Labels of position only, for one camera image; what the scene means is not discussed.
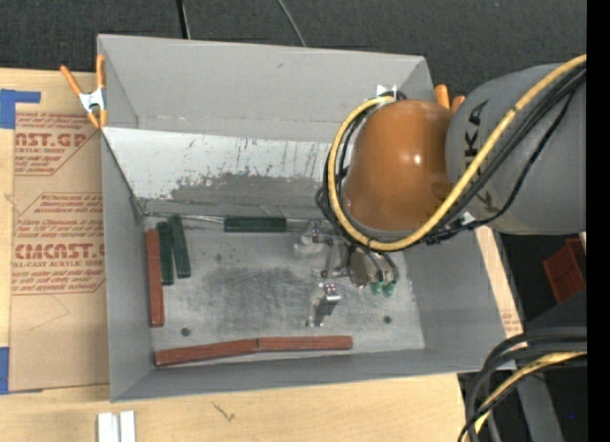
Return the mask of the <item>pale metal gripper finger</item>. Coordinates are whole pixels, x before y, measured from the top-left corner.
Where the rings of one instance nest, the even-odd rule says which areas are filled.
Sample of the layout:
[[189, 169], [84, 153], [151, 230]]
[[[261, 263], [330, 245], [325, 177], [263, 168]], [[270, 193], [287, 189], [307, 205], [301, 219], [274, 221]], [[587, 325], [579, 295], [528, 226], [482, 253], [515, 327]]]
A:
[[334, 244], [334, 236], [329, 230], [312, 227], [300, 234], [293, 244], [296, 259], [322, 254]]
[[341, 301], [341, 295], [336, 283], [319, 282], [310, 295], [308, 310], [308, 326], [322, 327]]

